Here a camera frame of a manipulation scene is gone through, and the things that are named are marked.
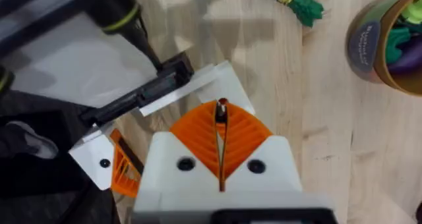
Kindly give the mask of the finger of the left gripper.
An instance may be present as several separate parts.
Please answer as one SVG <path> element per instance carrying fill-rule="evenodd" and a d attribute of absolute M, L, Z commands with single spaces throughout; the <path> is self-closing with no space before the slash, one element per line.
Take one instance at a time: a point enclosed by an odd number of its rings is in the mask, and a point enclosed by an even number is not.
<path fill-rule="evenodd" d="M 137 196 L 144 165 L 118 129 L 94 130 L 69 154 L 100 190 Z"/>
<path fill-rule="evenodd" d="M 196 71 L 189 83 L 141 107 L 139 111 L 144 117 L 148 116 L 189 94 L 196 94 L 202 103 L 226 98 L 230 103 L 255 114 L 255 109 L 229 61 L 207 65 Z"/>

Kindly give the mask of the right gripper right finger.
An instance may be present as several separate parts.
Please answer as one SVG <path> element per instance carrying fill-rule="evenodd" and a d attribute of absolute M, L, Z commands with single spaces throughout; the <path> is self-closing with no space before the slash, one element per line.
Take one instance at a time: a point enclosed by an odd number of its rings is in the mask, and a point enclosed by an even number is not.
<path fill-rule="evenodd" d="M 222 190 L 281 192 L 303 190 L 287 138 L 273 134 L 254 115 L 225 104 L 222 131 Z"/>

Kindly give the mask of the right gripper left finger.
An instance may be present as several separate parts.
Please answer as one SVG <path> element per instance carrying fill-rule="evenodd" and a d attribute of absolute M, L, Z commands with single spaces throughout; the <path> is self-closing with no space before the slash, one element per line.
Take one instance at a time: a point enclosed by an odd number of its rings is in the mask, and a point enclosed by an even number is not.
<path fill-rule="evenodd" d="M 190 110 L 167 131 L 153 135 L 140 192 L 219 192 L 216 100 Z"/>

